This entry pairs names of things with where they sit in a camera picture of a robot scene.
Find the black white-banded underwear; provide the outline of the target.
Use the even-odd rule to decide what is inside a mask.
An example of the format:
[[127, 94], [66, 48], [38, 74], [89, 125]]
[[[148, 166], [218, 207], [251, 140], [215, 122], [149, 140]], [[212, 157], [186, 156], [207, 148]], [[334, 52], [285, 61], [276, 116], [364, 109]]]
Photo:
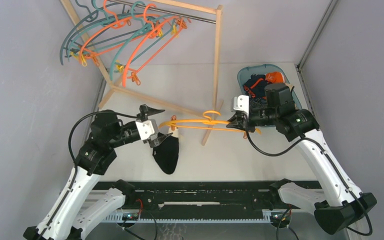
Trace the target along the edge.
[[153, 148], [152, 156], [160, 169], [167, 175], [175, 172], [180, 152], [179, 129], [169, 128], [167, 138]]

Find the navy orange-trimmed underwear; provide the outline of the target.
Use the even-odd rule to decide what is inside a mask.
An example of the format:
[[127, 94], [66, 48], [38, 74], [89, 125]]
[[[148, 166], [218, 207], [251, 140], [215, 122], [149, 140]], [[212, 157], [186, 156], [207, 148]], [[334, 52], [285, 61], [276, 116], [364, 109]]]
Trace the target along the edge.
[[252, 74], [242, 88], [250, 99], [264, 102], [267, 100], [265, 87], [268, 84], [265, 74]]

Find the yellow hanger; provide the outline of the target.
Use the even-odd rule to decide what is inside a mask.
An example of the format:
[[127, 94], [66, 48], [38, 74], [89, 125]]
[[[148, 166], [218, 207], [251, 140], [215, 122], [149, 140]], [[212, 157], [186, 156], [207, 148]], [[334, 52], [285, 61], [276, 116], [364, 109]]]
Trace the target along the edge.
[[172, 130], [176, 128], [184, 129], [197, 129], [197, 130], [212, 130], [212, 131], [222, 131], [222, 132], [235, 132], [243, 133], [246, 135], [245, 130], [236, 129], [236, 128], [227, 128], [227, 125], [230, 124], [230, 121], [226, 120], [217, 120], [213, 118], [212, 115], [221, 116], [222, 114], [219, 111], [207, 110], [202, 113], [201, 118], [188, 118], [188, 119], [177, 119], [173, 115], [170, 120], [164, 121], [159, 124], [158, 128], [168, 127]]

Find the teal hanger with clips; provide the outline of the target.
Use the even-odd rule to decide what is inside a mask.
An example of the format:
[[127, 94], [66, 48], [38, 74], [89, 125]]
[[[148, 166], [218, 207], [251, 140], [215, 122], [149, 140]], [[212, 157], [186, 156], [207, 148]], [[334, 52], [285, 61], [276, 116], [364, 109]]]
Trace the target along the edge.
[[[157, 7], [154, 3], [136, 1], [132, 7], [135, 9], [139, 5], [144, 6], [143, 11], [131, 13], [128, 19], [140, 23], [140, 28], [119, 45], [110, 67], [111, 71], [120, 74], [119, 81], [123, 87], [128, 81], [139, 86], [138, 73], [179, 37], [190, 22], [173, 13], [151, 13]], [[119, 57], [129, 44], [133, 44], [134, 48], [127, 60], [121, 63]]]

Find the orange hanger with clips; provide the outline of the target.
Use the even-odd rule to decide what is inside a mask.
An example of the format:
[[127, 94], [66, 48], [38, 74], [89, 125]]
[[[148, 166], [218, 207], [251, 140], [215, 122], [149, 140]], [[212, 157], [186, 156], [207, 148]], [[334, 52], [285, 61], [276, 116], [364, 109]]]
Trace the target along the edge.
[[[140, 39], [137, 47], [133, 50], [131, 56], [123, 68], [119, 69], [121, 74], [120, 83], [126, 87], [126, 82], [130, 79], [136, 85], [140, 85], [141, 81], [137, 77], [140, 72], [156, 55], [159, 54], [174, 38], [176, 38], [182, 30], [188, 28], [187, 23], [191, 22], [191, 18], [186, 15], [174, 13], [171, 11], [165, 12], [163, 15], [151, 14], [149, 11], [157, 11], [157, 6], [153, 3], [144, 6], [143, 12], [139, 15], [131, 14], [130, 19], [141, 22], [142, 27], [137, 30], [119, 49], [116, 58], [122, 50], [132, 41]], [[144, 53], [150, 50], [155, 44], [161, 41], [166, 35], [171, 34], [168, 39], [154, 54], [149, 57], [139, 68], [131, 68], [131, 64], [140, 58]]]

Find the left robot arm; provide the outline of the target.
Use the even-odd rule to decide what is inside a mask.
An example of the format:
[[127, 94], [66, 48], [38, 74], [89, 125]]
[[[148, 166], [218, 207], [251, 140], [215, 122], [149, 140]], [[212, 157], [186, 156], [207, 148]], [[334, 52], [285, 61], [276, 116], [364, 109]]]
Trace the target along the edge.
[[73, 168], [67, 183], [45, 218], [38, 225], [28, 227], [23, 237], [26, 240], [84, 240], [111, 212], [133, 207], [137, 200], [135, 187], [120, 179], [92, 206], [81, 210], [90, 192], [117, 158], [116, 148], [137, 141], [153, 148], [168, 137], [158, 135], [158, 124], [150, 118], [162, 112], [143, 104], [128, 123], [121, 120], [126, 114], [113, 110], [92, 112], [79, 119], [69, 137], [83, 120], [93, 117], [88, 139], [77, 155], [73, 153], [72, 141], [68, 140]]

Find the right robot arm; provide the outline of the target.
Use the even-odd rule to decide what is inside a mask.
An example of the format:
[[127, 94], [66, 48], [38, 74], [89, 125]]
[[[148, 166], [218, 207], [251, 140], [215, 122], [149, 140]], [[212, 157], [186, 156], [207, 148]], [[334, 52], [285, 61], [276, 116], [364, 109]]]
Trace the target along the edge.
[[258, 127], [274, 127], [291, 149], [299, 150], [322, 188], [318, 193], [282, 179], [270, 186], [269, 203], [275, 208], [291, 205], [312, 214], [330, 235], [350, 230], [355, 222], [367, 219], [377, 204], [376, 197], [351, 180], [327, 145], [314, 115], [296, 106], [293, 89], [285, 83], [274, 83], [264, 92], [266, 103], [258, 106], [252, 105], [249, 95], [233, 97], [233, 116], [227, 127], [244, 131], [247, 137]]

